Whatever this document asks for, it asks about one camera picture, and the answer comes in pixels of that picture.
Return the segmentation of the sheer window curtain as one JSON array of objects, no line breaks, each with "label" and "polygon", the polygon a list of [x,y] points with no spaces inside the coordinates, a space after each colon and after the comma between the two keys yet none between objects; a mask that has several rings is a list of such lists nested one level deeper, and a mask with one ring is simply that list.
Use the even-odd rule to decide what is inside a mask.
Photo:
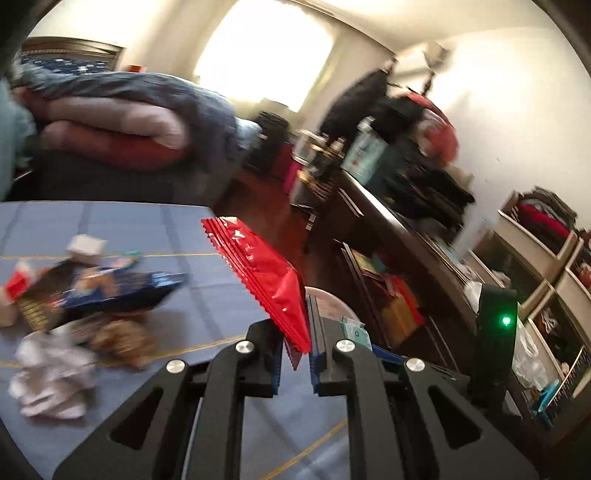
[{"label": "sheer window curtain", "polygon": [[232,100],[266,99],[298,112],[334,43],[331,28],[301,7],[238,1],[207,41],[193,75]]}]

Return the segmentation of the white floral trash bin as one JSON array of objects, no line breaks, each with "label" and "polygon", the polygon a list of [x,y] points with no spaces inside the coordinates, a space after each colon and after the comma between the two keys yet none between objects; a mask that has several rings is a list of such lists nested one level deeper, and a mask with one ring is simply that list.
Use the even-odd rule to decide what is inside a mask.
[{"label": "white floral trash bin", "polygon": [[342,319],[346,318],[358,324],[362,324],[362,321],[356,316],[353,309],[349,308],[344,301],[334,294],[311,286],[305,287],[305,293],[307,293],[308,296],[315,297],[315,301],[317,301],[318,305],[318,314],[322,317],[335,321],[342,321]]}]

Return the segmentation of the dark wooden headboard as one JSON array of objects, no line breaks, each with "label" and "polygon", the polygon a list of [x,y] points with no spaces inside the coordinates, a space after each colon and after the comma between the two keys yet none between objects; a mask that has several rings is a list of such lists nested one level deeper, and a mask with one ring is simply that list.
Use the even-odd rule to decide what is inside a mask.
[{"label": "dark wooden headboard", "polygon": [[33,57],[105,61],[110,71],[118,67],[124,52],[124,47],[109,43],[57,36],[29,37],[21,47],[23,55]]}]

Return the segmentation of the red snack wrapper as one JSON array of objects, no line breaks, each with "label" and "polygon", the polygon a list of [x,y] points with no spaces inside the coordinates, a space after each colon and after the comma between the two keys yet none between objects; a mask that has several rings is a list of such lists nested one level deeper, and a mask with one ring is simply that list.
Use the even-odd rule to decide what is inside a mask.
[{"label": "red snack wrapper", "polygon": [[311,334],[300,273],[236,217],[201,221],[206,238],[283,334],[291,367],[311,352]]}]

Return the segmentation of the white shelf unit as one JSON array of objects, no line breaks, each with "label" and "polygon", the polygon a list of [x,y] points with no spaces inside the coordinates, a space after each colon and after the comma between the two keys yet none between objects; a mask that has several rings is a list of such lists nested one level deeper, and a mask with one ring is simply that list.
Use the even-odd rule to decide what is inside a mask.
[{"label": "white shelf unit", "polygon": [[479,280],[516,291],[514,372],[549,420],[590,380],[590,251],[576,219],[549,190],[513,192],[464,256]]}]

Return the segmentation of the pile of dark clothes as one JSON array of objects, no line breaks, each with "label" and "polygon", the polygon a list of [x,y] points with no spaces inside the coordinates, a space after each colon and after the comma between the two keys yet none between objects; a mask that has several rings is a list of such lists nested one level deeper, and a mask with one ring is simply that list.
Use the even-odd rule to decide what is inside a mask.
[{"label": "pile of dark clothes", "polygon": [[445,169],[425,157],[416,143],[401,137],[384,176],[384,194],[394,210],[412,220],[433,219],[447,229],[464,224],[474,196]]}]

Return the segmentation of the bed with dark sheet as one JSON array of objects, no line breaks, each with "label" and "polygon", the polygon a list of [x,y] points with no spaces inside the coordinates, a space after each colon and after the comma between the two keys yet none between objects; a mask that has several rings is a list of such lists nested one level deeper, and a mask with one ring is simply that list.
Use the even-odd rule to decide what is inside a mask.
[{"label": "bed with dark sheet", "polygon": [[135,172],[59,151],[35,156],[16,180],[7,201],[90,200],[214,206],[228,190],[242,160],[186,156],[153,172]]}]

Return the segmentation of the blue snack bag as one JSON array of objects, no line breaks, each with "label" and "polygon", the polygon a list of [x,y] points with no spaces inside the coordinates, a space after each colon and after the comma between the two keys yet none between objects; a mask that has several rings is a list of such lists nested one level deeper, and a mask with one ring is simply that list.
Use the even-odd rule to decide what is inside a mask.
[{"label": "blue snack bag", "polygon": [[152,310],[186,282],[184,273],[63,261],[45,270],[16,306],[33,331],[49,331],[95,314]]}]

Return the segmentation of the dark wooden cabinet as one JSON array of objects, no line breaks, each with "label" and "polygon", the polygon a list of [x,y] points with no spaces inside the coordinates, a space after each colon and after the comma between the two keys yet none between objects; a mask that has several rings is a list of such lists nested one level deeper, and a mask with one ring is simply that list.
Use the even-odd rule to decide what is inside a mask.
[{"label": "dark wooden cabinet", "polygon": [[[464,278],[433,240],[415,231],[344,171],[318,212],[305,250],[311,254],[311,282],[335,294],[367,325],[380,347],[468,373],[476,344],[476,316],[466,299]],[[404,281],[424,324],[402,340],[391,314],[386,285],[363,269],[370,260],[378,273]],[[526,421],[527,445],[537,459],[547,455],[590,454],[590,380],[555,420]]]}]

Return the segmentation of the red clothes on rack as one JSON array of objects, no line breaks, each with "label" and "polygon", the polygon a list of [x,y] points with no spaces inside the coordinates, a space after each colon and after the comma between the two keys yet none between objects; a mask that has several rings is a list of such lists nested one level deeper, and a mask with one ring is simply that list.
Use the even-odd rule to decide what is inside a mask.
[{"label": "red clothes on rack", "polygon": [[409,93],[407,97],[423,108],[412,134],[420,152],[441,168],[446,168],[455,161],[459,152],[455,127],[445,113],[428,98],[417,93]]}]

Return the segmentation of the black suitcase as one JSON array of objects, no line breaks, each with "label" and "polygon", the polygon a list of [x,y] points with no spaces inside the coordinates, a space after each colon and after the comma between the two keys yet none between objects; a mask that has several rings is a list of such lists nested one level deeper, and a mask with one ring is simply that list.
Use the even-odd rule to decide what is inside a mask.
[{"label": "black suitcase", "polygon": [[262,130],[257,136],[256,147],[252,148],[247,165],[256,172],[266,174],[273,169],[280,149],[287,140],[290,124],[280,115],[267,111],[260,111],[254,121]]}]

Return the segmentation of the blue duvet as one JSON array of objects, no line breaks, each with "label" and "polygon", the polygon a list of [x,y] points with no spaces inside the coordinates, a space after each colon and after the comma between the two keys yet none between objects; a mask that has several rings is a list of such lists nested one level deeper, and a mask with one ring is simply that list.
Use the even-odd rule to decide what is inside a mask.
[{"label": "blue duvet", "polygon": [[66,96],[118,98],[169,109],[187,124],[194,154],[204,161],[223,157],[242,164],[260,144],[262,127],[236,117],[228,99],[172,75],[118,71],[75,76],[24,64],[11,84],[28,87],[51,100]]}]

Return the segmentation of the white tissue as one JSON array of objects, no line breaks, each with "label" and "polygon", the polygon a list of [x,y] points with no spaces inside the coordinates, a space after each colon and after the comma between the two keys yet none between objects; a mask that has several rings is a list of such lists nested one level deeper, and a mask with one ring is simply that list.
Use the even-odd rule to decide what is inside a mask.
[{"label": "white tissue", "polygon": [[11,378],[8,394],[18,402],[23,416],[57,420],[84,417],[85,393],[96,385],[94,352],[34,332],[20,342],[16,359],[21,370]]}]

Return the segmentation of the black coat on rack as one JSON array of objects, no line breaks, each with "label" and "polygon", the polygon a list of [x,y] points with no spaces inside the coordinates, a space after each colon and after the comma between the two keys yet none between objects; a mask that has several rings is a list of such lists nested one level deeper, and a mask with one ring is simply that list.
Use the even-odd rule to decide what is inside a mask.
[{"label": "black coat on rack", "polygon": [[351,143],[356,137],[358,125],[372,112],[373,107],[388,90],[388,72],[376,69],[346,89],[329,108],[318,127],[318,133],[330,140],[344,138]]}]

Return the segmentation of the folded pink red quilt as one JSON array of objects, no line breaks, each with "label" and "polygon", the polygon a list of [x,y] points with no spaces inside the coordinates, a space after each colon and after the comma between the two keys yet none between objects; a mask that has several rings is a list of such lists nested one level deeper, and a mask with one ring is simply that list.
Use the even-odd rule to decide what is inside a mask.
[{"label": "folded pink red quilt", "polygon": [[13,89],[12,95],[44,125],[40,133],[44,150],[153,172],[180,161],[191,147],[186,122],[164,107],[119,98],[49,100],[26,87]]}]

